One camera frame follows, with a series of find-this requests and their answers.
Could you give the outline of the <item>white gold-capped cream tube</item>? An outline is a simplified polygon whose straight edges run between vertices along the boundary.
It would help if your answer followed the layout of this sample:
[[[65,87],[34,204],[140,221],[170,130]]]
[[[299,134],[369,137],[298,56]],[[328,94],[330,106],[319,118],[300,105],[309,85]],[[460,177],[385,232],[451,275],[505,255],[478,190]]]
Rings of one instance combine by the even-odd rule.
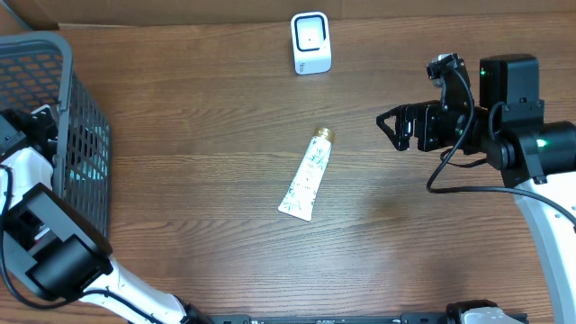
[[[303,221],[311,221],[334,138],[334,132],[328,128],[317,128],[314,131],[288,191],[277,208],[279,212]]]

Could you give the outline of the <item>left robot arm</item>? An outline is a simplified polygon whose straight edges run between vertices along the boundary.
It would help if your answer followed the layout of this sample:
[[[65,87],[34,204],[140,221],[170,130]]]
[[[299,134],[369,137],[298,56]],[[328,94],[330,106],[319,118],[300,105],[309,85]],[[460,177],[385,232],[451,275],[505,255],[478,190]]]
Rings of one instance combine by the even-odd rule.
[[[50,108],[1,113],[1,278],[20,303],[91,303],[129,323],[208,323],[113,256],[108,239],[52,190],[58,128]]]

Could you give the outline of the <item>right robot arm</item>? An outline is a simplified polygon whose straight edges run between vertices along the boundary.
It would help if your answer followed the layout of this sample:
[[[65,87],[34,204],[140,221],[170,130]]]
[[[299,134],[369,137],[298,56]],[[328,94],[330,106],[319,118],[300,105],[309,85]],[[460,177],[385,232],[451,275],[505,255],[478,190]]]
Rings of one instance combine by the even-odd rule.
[[[427,181],[433,194],[504,193],[514,197],[529,227],[543,269],[553,319],[575,321],[575,126],[545,122],[539,63],[530,54],[482,58],[475,100],[465,62],[442,54],[427,64],[439,99],[406,103],[377,116],[376,124],[398,151],[417,138],[418,150],[439,150],[440,164]],[[457,150],[484,157],[502,186],[435,188]]]

